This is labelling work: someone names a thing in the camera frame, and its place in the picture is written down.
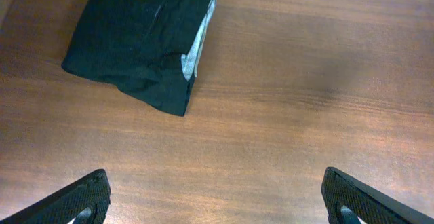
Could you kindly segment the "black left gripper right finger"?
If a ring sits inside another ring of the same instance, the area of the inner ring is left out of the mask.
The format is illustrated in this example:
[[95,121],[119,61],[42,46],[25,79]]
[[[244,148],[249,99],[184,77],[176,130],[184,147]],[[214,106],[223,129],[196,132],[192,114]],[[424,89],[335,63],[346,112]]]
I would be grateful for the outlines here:
[[433,224],[433,218],[398,202],[345,172],[328,167],[321,184],[328,222]]

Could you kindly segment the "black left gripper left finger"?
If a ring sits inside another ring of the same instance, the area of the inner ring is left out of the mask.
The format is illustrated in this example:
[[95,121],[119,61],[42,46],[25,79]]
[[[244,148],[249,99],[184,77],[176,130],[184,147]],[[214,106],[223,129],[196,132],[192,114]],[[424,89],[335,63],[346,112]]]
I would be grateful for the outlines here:
[[106,171],[97,169],[2,223],[103,223],[111,188]]

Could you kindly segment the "black shorts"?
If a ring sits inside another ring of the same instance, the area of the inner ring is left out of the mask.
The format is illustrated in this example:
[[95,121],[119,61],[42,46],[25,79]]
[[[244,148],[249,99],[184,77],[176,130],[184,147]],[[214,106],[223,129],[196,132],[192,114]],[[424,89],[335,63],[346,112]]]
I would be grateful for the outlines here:
[[88,0],[62,68],[183,116],[196,78],[184,78],[180,57],[189,52],[208,1]]

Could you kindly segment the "folded grey shorts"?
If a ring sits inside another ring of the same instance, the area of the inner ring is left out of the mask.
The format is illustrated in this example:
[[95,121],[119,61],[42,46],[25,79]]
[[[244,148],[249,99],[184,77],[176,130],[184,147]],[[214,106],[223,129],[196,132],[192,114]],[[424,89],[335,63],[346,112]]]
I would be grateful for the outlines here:
[[208,25],[216,7],[216,0],[209,0],[206,13],[202,14],[202,21],[197,30],[194,42],[187,54],[180,57],[182,73],[187,81],[197,77],[197,67],[201,58],[203,43],[207,35]]

